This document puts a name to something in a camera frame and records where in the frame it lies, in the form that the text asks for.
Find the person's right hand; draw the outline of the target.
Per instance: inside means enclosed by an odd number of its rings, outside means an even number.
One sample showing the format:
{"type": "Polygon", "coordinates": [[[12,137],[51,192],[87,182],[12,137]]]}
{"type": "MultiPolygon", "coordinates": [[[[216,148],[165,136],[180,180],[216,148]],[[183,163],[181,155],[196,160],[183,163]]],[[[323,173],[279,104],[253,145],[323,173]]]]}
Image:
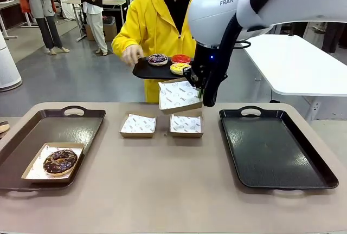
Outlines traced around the person's right hand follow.
{"type": "Polygon", "coordinates": [[[140,45],[133,44],[128,46],[121,55],[121,60],[128,66],[134,66],[138,63],[138,59],[144,57],[143,49],[140,45]]]}

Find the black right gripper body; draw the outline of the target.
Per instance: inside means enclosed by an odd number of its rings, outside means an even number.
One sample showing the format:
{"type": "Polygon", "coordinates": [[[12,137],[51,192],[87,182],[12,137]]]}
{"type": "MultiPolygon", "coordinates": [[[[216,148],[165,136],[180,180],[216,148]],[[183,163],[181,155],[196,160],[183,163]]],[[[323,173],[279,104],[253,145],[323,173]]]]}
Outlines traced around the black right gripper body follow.
{"type": "Polygon", "coordinates": [[[218,48],[208,48],[199,43],[196,44],[195,56],[193,60],[193,72],[199,83],[204,83],[217,60],[218,48]]]}

